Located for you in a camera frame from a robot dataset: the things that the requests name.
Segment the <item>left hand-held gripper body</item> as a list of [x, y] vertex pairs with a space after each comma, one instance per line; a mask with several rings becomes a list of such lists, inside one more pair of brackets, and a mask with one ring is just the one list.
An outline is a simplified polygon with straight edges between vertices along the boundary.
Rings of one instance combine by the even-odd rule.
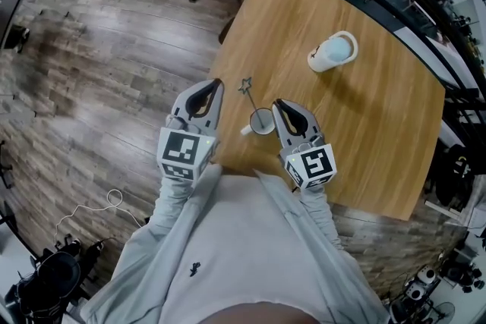
[[216, 153], [217, 144], [217, 137], [170, 115], [160, 129], [157, 164], [168, 178], [197, 182]]

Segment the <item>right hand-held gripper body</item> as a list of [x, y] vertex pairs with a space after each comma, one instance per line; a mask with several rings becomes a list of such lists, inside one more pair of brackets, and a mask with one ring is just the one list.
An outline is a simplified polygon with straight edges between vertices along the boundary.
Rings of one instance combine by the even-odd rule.
[[279, 153], [283, 168], [299, 189], [320, 187], [337, 173], [332, 146], [322, 134], [314, 135], [298, 146], [287, 146]]

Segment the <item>white cup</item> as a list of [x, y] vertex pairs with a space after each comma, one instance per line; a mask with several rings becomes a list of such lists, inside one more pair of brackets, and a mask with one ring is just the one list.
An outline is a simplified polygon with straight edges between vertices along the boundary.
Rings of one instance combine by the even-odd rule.
[[255, 110], [251, 114], [249, 124], [243, 127], [240, 133], [244, 136], [249, 135], [250, 133], [266, 136], [271, 134], [274, 130], [275, 124], [271, 110], [261, 108]]

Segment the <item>star-topped stirring stick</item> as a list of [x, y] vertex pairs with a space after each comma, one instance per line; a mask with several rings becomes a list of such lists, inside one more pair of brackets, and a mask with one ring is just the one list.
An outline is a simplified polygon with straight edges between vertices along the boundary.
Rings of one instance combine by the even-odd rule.
[[260, 113], [258, 111], [258, 108], [257, 106], [255, 105], [254, 103], [254, 100], [251, 96], [251, 93], [250, 93], [250, 89], [252, 87], [252, 84], [251, 84], [251, 81], [252, 81], [252, 77], [248, 77], [248, 78], [243, 78], [241, 80], [241, 86], [238, 88], [238, 91], [241, 92], [244, 96], [247, 96], [251, 102], [251, 105], [254, 109], [254, 112], [256, 113], [256, 116], [258, 118], [258, 121], [260, 122], [260, 126], [261, 127], [264, 127], [264, 123], [261, 119], [261, 116], [260, 116]]

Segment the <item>person's right forearm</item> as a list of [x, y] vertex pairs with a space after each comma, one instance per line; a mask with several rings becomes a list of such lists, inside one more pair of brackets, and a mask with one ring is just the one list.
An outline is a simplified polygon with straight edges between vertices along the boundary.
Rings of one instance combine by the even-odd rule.
[[301, 190], [301, 203], [327, 240], [337, 250], [344, 250], [323, 186]]

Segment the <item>person's left forearm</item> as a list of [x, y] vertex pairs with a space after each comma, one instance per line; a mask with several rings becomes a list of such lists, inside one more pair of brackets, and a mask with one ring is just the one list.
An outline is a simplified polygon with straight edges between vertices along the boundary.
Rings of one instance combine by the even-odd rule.
[[147, 227], [154, 234], [168, 234], [184, 208], [195, 206], [196, 215], [199, 215], [221, 174], [221, 165], [210, 164], [195, 183], [164, 175], [159, 190], [159, 198], [155, 202], [155, 209]]

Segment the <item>person's grey shirt torso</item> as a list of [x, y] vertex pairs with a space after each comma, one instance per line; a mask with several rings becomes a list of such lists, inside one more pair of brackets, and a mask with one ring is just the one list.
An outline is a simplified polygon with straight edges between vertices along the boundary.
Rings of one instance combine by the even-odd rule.
[[387, 324], [357, 261], [280, 177], [221, 174], [199, 215], [127, 240], [86, 324]]

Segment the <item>black backpack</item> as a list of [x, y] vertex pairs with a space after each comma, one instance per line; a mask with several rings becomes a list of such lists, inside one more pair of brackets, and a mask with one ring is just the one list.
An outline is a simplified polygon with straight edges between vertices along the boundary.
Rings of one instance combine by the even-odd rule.
[[436, 170], [436, 195], [443, 206], [462, 211], [472, 193], [475, 176], [464, 146], [456, 144], [440, 155]]

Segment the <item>black equipment pile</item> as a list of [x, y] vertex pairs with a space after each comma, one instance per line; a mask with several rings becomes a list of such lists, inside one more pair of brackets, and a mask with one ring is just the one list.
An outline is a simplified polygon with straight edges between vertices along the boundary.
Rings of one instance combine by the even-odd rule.
[[33, 273], [22, 277], [6, 294], [6, 310], [13, 323], [62, 324], [68, 305], [84, 297], [81, 285], [92, 279], [90, 273], [102, 250], [102, 241], [83, 251], [79, 241], [67, 238], [55, 252], [44, 250], [33, 260]]

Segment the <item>small standing fan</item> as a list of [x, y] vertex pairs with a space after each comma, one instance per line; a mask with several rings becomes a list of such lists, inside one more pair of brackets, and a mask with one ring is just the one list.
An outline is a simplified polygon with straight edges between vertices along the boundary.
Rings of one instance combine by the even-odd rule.
[[450, 324], [455, 311], [455, 306], [450, 302], [443, 302], [432, 307], [432, 324]]

